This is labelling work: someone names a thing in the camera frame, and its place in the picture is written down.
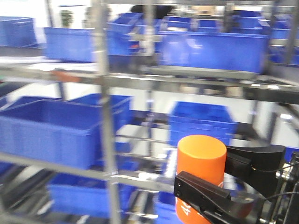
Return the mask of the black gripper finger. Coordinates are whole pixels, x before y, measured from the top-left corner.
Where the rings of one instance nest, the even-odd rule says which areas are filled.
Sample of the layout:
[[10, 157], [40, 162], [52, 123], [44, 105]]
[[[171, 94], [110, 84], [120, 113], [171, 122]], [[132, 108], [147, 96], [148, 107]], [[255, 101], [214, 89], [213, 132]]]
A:
[[185, 171], [175, 176], [174, 196], [212, 224], [259, 223], [259, 196], [221, 188]]
[[225, 173], [245, 182], [264, 197], [276, 192], [276, 172], [285, 161], [285, 146], [227, 146]]

